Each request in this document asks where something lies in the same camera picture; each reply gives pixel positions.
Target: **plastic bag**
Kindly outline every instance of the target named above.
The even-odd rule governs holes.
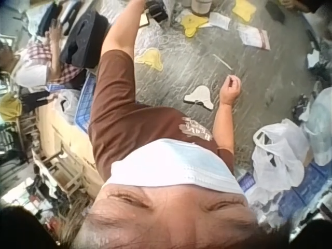
[[[256,185],[262,191],[256,193],[260,199],[265,202],[279,191],[302,182],[305,173],[302,162],[309,142],[298,126],[289,119],[264,126],[255,133],[254,142],[252,160]]]
[[[63,89],[59,91],[54,104],[55,110],[70,124],[74,124],[80,91]]]
[[[332,88],[324,89],[310,107],[304,123],[315,162],[320,166],[332,160]]]

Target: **red plaid shirt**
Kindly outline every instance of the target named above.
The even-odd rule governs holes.
[[[30,60],[39,60],[43,65],[48,65],[52,60],[51,47],[49,44],[32,43],[27,46],[27,54]],[[83,69],[69,64],[61,65],[61,76],[51,83],[64,84],[75,78]]]

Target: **surgical mask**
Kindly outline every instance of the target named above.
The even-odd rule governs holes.
[[[196,144],[172,139],[151,142],[114,162],[107,184],[162,187],[194,184],[220,192],[243,194],[226,164]]]

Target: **yellow cloth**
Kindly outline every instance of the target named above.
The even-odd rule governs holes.
[[[163,70],[161,54],[157,48],[147,49],[141,56],[135,58],[135,63],[149,65],[158,71]]]
[[[0,116],[4,122],[15,122],[22,113],[22,103],[12,93],[6,93],[0,99]]]
[[[236,0],[233,13],[241,17],[244,21],[249,22],[255,12],[255,5],[249,3],[247,0]]]
[[[187,37],[193,37],[197,28],[206,24],[209,21],[208,18],[198,17],[195,15],[186,15],[181,19],[181,25],[185,28],[185,35]]]

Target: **bottle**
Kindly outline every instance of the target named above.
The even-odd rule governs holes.
[[[212,5],[212,0],[192,0],[191,10],[198,16],[205,16],[209,14]]]

